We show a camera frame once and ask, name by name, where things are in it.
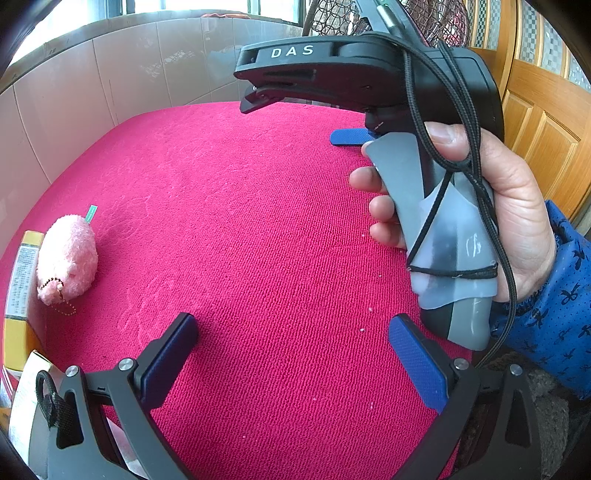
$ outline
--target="yellow box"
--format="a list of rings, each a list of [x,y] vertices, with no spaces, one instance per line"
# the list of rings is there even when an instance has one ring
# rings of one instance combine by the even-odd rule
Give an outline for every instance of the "yellow box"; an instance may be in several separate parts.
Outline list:
[[[26,231],[12,268],[4,313],[4,366],[19,377],[33,350],[43,351],[46,323],[37,298],[37,259],[43,233]]]

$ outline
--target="door panel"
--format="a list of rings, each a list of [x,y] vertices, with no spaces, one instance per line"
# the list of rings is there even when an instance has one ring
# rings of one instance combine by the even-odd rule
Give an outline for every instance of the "door panel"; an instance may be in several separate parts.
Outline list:
[[[525,0],[465,4],[469,47],[489,67],[503,99],[506,145],[530,165],[544,197],[579,218],[591,202],[591,84]]]
[[[530,165],[544,197],[573,219],[591,184],[591,93],[551,25],[524,0],[511,1],[517,44],[503,98],[505,143]]]
[[[505,144],[512,150],[515,150],[515,146],[521,141],[533,109],[533,103],[529,103],[511,92],[505,94],[503,99]]]

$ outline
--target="blue gripper pad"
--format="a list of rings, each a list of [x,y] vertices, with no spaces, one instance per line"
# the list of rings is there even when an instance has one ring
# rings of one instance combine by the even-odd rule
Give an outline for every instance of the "blue gripper pad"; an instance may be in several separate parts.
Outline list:
[[[409,322],[412,320],[394,317],[390,321],[388,340],[425,406],[441,413],[449,398],[447,378],[425,349],[430,341]]]
[[[377,137],[367,128],[339,128],[330,134],[330,143],[337,147],[360,147]]]
[[[139,401],[147,410],[159,408],[197,342],[197,321],[182,313],[162,337],[152,340],[138,357],[136,385]]]

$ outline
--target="wall tile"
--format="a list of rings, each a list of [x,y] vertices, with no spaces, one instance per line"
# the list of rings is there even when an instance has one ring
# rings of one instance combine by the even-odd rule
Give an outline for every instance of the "wall tile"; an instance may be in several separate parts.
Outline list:
[[[189,102],[187,105],[197,105],[198,103],[211,103],[212,102],[212,94],[206,93],[202,97],[196,98],[195,100]]]
[[[114,126],[92,41],[45,61],[14,89],[25,130],[50,181]]]
[[[268,40],[279,40],[280,38],[286,38],[288,35],[285,33],[283,28],[284,24],[277,22],[263,22],[262,23],[262,39],[263,41]]]
[[[209,93],[201,19],[168,20],[158,22],[156,27],[173,106]]]
[[[49,186],[18,113],[14,88],[0,94],[0,255]]]
[[[295,25],[283,25],[283,32],[285,38],[295,38],[301,37],[301,27],[296,27]]]
[[[236,102],[239,100],[238,82],[232,82],[212,91],[212,102]]]
[[[156,23],[111,32],[93,42],[100,80],[116,124],[171,106]]]
[[[216,90],[234,78],[236,57],[232,18],[202,18],[209,87]]]
[[[250,45],[262,41],[262,25],[260,20],[246,20],[243,18],[233,18],[234,28],[234,46],[236,51],[236,61],[241,48],[244,45]]]

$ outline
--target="blue patterned jacket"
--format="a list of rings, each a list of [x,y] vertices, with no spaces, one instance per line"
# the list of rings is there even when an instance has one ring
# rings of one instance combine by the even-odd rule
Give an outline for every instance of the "blue patterned jacket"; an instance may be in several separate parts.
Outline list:
[[[546,202],[558,249],[545,285],[517,305],[506,344],[555,375],[581,399],[591,397],[591,242]],[[508,305],[494,303],[493,336],[506,322]]]

